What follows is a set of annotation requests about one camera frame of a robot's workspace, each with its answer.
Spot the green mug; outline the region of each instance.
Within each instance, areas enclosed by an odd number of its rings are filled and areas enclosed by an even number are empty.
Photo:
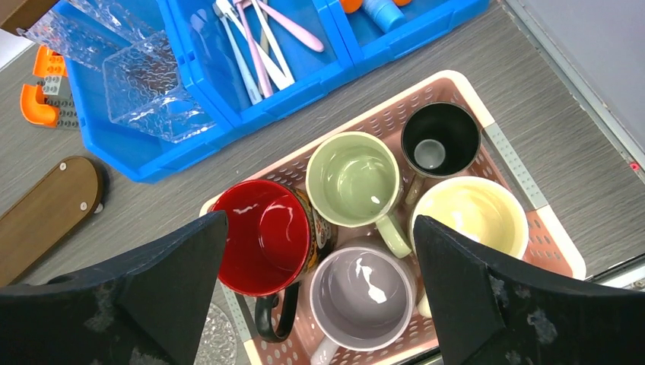
[[[307,165],[307,194],[327,221],[343,227],[375,223],[392,253],[410,254],[394,216],[401,173],[383,141],[363,132],[343,132],[324,141]]]

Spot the blue cup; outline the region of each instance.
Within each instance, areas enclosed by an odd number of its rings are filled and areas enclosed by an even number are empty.
[[[385,33],[405,24],[405,15],[392,0],[364,0],[363,10]]]

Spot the gray wooden floor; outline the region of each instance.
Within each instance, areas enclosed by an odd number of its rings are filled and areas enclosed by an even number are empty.
[[[35,49],[0,72],[0,211],[63,157],[89,155],[75,132],[34,128],[21,116],[21,85]],[[111,171],[103,213],[70,237],[26,279],[48,278],[103,261],[194,219],[231,184],[434,72],[462,72],[499,122],[586,260],[588,274],[645,251],[639,215],[645,186],[569,95],[497,4],[405,59],[226,148],[154,186]],[[214,302],[227,310],[219,293]],[[238,363],[246,363],[241,345]]]

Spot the blue storage container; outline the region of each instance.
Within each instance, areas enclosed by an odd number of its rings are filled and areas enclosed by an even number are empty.
[[[401,11],[406,24],[388,33],[359,10],[346,14],[339,0],[326,0],[360,75],[399,59],[484,12],[489,0],[412,0]]]
[[[54,9],[114,42],[128,45],[67,2],[59,2]],[[154,9],[142,10],[148,13],[148,19],[154,13]],[[163,24],[157,23],[155,27],[163,29]],[[85,147],[133,181],[155,183],[198,163],[240,137],[221,114],[215,119],[218,122],[215,127],[178,144],[113,124],[108,120],[103,75],[68,59],[65,64]]]
[[[271,0],[271,7],[318,37],[325,50],[318,53],[307,48],[269,18],[296,82],[284,90],[274,87],[274,95],[252,105],[224,27],[213,10],[214,0],[158,3],[184,86],[211,116],[223,115],[242,135],[288,116],[357,76],[326,0]],[[259,41],[260,26],[252,8],[246,9],[246,17]],[[257,80],[246,41],[232,24],[231,29]]]

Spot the perforated tray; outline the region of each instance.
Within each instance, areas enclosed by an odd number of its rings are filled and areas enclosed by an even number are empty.
[[[561,275],[583,280],[586,266],[577,248],[555,217],[551,206],[540,192],[535,181],[526,170],[517,153],[494,121],[491,114],[477,96],[466,78],[455,71],[442,71],[430,76],[419,84],[381,103],[379,106],[352,119],[330,133],[316,139],[293,154],[290,154],[249,179],[270,179],[276,182],[304,189],[307,161],[314,150],[328,137],[346,131],[362,131],[381,138],[392,149],[399,162],[405,184],[409,184],[412,171],[403,159],[400,135],[408,117],[424,105],[435,101],[450,101],[466,108],[478,120],[482,133],[491,150],[498,154],[501,166],[513,180],[511,189],[500,170],[495,166],[487,148],[482,146],[471,168],[464,174],[493,180],[514,191],[528,207],[529,246],[523,260]],[[428,179],[425,188],[437,181]],[[205,214],[217,201],[218,196],[207,201],[200,211]],[[409,208],[399,207],[397,212],[403,227],[407,227]],[[374,233],[373,227],[339,230],[339,242],[351,236]],[[309,357],[323,338],[309,308],[309,278],[305,278],[300,291],[296,324],[290,338],[281,344],[264,342],[256,332],[251,311],[245,298],[223,287],[227,301],[234,315],[240,337],[253,364],[295,365],[309,364]],[[281,307],[275,308],[274,319],[279,319]],[[380,351],[356,352],[341,348],[332,361],[334,365],[392,364],[420,354],[438,346],[432,319],[425,319],[415,313],[403,334],[389,347]]]

